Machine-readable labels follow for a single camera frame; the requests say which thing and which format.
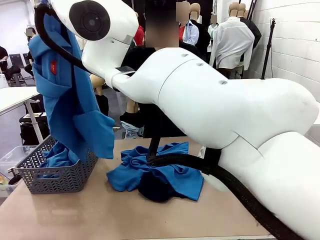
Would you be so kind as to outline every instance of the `shirt collar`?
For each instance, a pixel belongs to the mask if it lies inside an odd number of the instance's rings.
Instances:
[[[237,20],[237,21],[240,21],[240,18],[236,17],[236,16],[231,16],[228,18],[228,21],[229,20]]]
[[[189,21],[186,23],[186,26],[194,26],[194,24],[192,23],[191,20],[189,20]]]

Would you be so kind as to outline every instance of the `chair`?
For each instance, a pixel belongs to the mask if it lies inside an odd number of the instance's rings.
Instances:
[[[13,66],[17,66],[20,69],[25,68],[24,63],[22,62],[20,53],[9,54],[9,57]],[[16,87],[21,87],[21,83],[27,86],[26,80],[21,73],[15,73],[12,76],[13,76],[13,80],[10,79],[10,87],[12,87],[13,84],[15,84]]]

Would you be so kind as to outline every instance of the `white table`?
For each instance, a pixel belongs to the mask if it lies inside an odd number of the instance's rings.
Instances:
[[[35,103],[35,101],[30,98],[37,96],[38,94],[35,86],[6,87],[0,89],[0,116],[25,104],[30,114],[36,137],[38,138],[39,143],[42,143],[44,139],[30,105],[30,103]]]

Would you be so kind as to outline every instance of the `light blue shirt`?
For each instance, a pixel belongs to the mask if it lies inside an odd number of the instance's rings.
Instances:
[[[196,45],[199,39],[199,29],[190,20],[186,23],[183,33],[183,42]]]

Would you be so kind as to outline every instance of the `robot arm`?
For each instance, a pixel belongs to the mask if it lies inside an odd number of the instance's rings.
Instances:
[[[83,65],[139,103],[153,103],[189,137],[222,149],[219,165],[289,228],[320,238],[320,148],[304,137],[318,116],[309,91],[285,79],[227,80],[181,48],[155,52],[129,77],[119,69],[138,29],[121,0],[51,0],[88,40]]]

